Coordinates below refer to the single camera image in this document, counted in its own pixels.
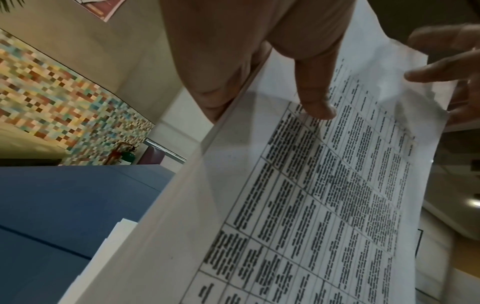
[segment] paper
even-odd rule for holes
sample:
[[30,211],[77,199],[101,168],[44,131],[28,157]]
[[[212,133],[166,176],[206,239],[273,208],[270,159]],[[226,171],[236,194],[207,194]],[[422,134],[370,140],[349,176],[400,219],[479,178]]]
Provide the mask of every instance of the paper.
[[416,230],[447,98],[358,1],[318,121],[273,53],[78,303],[415,302]]

